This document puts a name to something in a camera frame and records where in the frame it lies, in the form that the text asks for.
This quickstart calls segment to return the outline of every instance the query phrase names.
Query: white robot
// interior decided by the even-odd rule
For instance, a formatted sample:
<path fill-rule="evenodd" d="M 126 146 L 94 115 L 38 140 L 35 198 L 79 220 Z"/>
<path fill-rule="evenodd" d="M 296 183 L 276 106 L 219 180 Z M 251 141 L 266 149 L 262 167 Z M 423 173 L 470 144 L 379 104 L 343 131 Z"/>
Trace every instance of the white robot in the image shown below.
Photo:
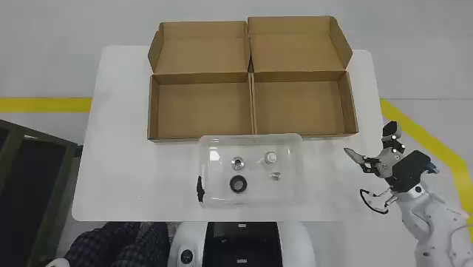
<path fill-rule="evenodd" d="M 418 240 L 418 267 L 473 267 L 469 216 L 421 183 L 421 174 L 438 170 L 422 152 L 404 156 L 400 137 L 401 128 L 392 121 L 383 128 L 383 150 L 376 158 L 345 148 L 364 172 L 389 184 L 379 195 L 360 189 L 362 200 L 379 214 L 398 204 L 404 225 Z M 316 259 L 301 223 L 182 223 L 171 245 L 168 267 L 200 266 L 315 267 Z"/>

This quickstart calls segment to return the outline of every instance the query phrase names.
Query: cardboard box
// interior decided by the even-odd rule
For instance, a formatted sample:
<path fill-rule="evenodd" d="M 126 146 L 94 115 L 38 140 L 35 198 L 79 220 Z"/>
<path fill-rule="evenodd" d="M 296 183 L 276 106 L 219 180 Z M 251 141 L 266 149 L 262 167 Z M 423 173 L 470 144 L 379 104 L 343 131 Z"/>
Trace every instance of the cardboard box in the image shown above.
<path fill-rule="evenodd" d="M 149 140 L 254 133 L 246 22 L 162 23 L 148 58 Z"/>
<path fill-rule="evenodd" d="M 350 45 L 331 16 L 248 18 L 257 134 L 358 132 Z"/>

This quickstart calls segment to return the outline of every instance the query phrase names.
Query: yellow floor line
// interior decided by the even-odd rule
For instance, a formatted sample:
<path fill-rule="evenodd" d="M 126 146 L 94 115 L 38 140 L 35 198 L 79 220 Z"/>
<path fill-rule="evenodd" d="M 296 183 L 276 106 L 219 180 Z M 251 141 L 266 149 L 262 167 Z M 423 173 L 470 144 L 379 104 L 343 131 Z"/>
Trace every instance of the yellow floor line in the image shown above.
<path fill-rule="evenodd" d="M 3 113 L 87 113 L 91 98 L 0 98 Z"/>
<path fill-rule="evenodd" d="M 416 140 L 431 155 L 440 159 L 450 168 L 463 210 L 473 213 L 473 182 L 466 161 L 437 138 L 430 135 L 422 126 L 399 111 L 389 101 L 381 99 L 381 111 L 384 117 L 397 121 L 401 125 L 403 132 Z M 469 218 L 469 223 L 473 223 L 473 217 Z M 473 241 L 473 228 L 470 227 L 469 230 Z"/>
<path fill-rule="evenodd" d="M 0 112 L 47 113 L 47 112 L 88 112 L 91 98 L 0 98 Z M 464 159 L 449 147 L 430 135 L 422 126 L 412 121 L 389 101 L 381 99 L 383 116 L 397 121 L 402 130 L 416 140 L 431 155 L 443 161 L 452 170 L 460 202 L 465 211 L 473 213 L 473 182 Z M 470 228 L 473 240 L 473 229 Z"/>

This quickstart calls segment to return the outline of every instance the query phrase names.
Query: white table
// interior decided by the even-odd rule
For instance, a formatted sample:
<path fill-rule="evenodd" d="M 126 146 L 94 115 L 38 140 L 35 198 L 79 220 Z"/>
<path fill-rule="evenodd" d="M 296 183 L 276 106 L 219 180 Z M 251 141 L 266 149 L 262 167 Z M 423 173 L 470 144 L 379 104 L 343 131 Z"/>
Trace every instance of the white table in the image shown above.
<path fill-rule="evenodd" d="M 358 190 L 387 185 L 364 174 L 348 146 L 376 156 L 383 121 L 371 55 L 355 50 L 348 66 L 360 132 L 304 142 L 309 201 L 300 206 L 203 208 L 197 202 L 197 142 L 146 140 L 148 47 L 103 50 L 75 190 L 76 220 L 356 220 L 372 219 Z"/>

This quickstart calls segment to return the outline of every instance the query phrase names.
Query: cardboard box flap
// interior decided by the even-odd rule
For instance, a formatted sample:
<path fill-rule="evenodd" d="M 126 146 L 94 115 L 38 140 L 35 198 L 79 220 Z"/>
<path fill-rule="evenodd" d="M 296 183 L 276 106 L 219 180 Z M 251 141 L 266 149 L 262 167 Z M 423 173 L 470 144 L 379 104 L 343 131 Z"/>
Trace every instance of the cardboard box flap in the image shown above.
<path fill-rule="evenodd" d="M 156 74 L 248 71 L 244 21 L 161 23 L 148 54 Z"/>
<path fill-rule="evenodd" d="M 332 16 L 248 18 L 254 72 L 345 70 L 352 50 Z"/>

